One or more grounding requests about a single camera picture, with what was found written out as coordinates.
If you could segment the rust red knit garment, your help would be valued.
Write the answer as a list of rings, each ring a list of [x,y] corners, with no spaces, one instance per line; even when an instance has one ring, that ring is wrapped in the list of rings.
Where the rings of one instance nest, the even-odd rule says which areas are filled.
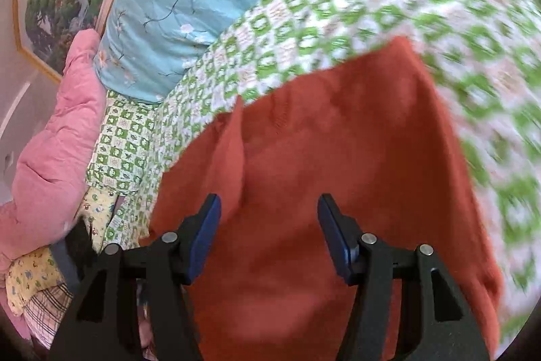
[[[221,222],[190,291],[205,359],[336,356],[354,291],[317,221],[324,193],[391,246],[433,246],[496,350],[501,270],[447,109],[408,39],[218,114],[162,176],[150,238],[210,193]]]

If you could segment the yellow printed cloth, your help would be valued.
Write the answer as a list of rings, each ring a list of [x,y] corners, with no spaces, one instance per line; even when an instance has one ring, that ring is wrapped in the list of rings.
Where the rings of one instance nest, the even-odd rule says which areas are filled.
[[[75,291],[100,251],[117,194],[90,187],[75,215],[76,224],[59,242],[17,258],[5,276],[6,302],[21,316],[32,297],[62,283]]]

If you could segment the plaid striped cloth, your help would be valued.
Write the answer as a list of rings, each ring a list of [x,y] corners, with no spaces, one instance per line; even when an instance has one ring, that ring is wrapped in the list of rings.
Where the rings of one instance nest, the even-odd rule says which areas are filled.
[[[67,285],[62,283],[40,290],[23,308],[23,317],[31,336],[46,349],[51,347],[72,298]]]

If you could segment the green white patterned bedsheet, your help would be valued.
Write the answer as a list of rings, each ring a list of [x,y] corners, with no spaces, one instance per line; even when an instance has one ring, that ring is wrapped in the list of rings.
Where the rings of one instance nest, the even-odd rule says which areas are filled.
[[[540,295],[540,0],[259,0],[161,102],[107,89],[88,183],[124,197],[106,244],[148,233],[162,174],[237,97],[411,39],[451,112],[504,280],[501,348]]]

